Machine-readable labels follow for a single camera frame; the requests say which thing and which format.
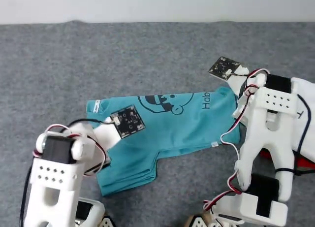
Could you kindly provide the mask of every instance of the gray carpet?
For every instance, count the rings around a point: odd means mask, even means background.
[[[221,55],[315,82],[314,46],[315,23],[0,26],[1,226],[18,226],[37,136],[84,117],[87,100],[212,91],[222,82],[207,69]],[[163,159],[150,184],[102,198],[95,179],[85,179],[82,196],[102,200],[118,227],[180,227],[226,189],[235,159],[224,146]],[[254,170],[273,174],[260,158]],[[313,226],[314,184],[313,175],[294,180],[287,226]]]

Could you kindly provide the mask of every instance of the robotic hand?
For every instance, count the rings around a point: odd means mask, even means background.
[[[250,73],[240,63],[225,57],[219,58],[209,72],[226,81],[238,97],[234,127],[241,122],[247,132],[235,173],[228,180],[231,190],[212,201],[205,200],[204,209],[210,211],[212,221],[203,222],[203,226],[234,227],[245,222],[285,226],[288,208],[284,202],[290,198],[297,171],[293,150],[315,161],[314,152],[305,146],[301,150],[311,122],[311,109],[303,97],[314,85],[298,78],[272,75],[266,69]],[[300,109],[307,110],[302,123],[297,119]],[[253,161],[263,148],[271,154],[276,169],[274,178],[252,174]],[[231,186],[235,176],[241,190]]]
[[[100,123],[93,129],[92,121]],[[62,127],[61,132],[50,131]],[[107,150],[145,126],[134,106],[104,122],[81,119],[69,126],[51,125],[36,142],[30,173],[31,193],[21,227],[114,227],[102,203],[79,197],[83,176],[110,164]]]

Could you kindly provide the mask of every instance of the printed graphic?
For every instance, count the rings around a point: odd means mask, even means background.
[[[153,113],[171,111],[174,115],[180,115],[193,97],[193,93],[169,94],[138,97],[141,105]]]

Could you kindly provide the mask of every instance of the teal t-shirt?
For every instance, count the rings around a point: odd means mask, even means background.
[[[87,117],[105,120],[110,114],[134,105],[146,128],[109,150],[111,165],[97,175],[103,195],[151,182],[156,177],[156,161],[211,147],[234,123],[234,93],[229,88],[215,92],[169,94],[103,99],[95,110],[95,100],[87,103]],[[237,127],[224,137],[238,143]]]

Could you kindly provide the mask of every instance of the black circuit board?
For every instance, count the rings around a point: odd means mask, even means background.
[[[221,56],[209,69],[209,73],[220,79],[228,80],[239,66],[239,62]]]
[[[126,138],[145,128],[145,125],[134,105],[114,112],[110,115],[120,137]]]

